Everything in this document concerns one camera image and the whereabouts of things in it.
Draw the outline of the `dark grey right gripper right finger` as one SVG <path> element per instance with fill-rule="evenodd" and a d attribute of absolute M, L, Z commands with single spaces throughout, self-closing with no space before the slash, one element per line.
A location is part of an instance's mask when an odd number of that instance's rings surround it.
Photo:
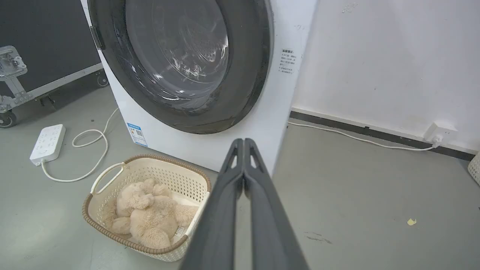
<path fill-rule="evenodd" d="M 254 140 L 244 140 L 244 192 L 250 200 L 252 268 L 308 270 L 293 228 Z"/>

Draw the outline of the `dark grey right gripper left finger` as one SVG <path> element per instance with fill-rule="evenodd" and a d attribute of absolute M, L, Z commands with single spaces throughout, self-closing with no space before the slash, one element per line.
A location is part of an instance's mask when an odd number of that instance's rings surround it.
<path fill-rule="evenodd" d="M 243 139 L 232 142 L 181 270 L 233 270 L 237 201 L 243 190 L 243 148 Z"/>

